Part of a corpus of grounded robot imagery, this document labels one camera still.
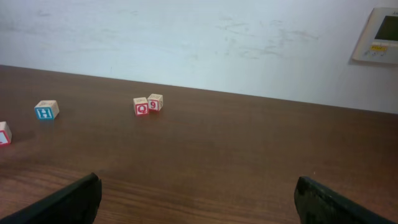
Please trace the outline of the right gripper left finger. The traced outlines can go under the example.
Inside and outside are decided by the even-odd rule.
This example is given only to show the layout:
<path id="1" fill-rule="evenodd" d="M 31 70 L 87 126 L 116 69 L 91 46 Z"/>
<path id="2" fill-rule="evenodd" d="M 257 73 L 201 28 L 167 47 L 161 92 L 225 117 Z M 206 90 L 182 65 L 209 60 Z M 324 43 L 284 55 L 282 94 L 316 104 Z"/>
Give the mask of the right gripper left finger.
<path id="1" fill-rule="evenodd" d="M 1 224 L 92 224 L 102 198 L 102 182 L 91 173 L 1 219 Z"/>

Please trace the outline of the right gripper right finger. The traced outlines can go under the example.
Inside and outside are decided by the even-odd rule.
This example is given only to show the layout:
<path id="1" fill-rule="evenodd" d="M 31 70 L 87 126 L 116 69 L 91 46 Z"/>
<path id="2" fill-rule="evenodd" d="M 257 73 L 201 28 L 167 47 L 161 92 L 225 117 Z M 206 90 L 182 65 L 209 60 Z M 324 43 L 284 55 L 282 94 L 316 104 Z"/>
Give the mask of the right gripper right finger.
<path id="1" fill-rule="evenodd" d="M 305 176 L 298 178 L 294 203 L 305 224 L 394 224 Z"/>

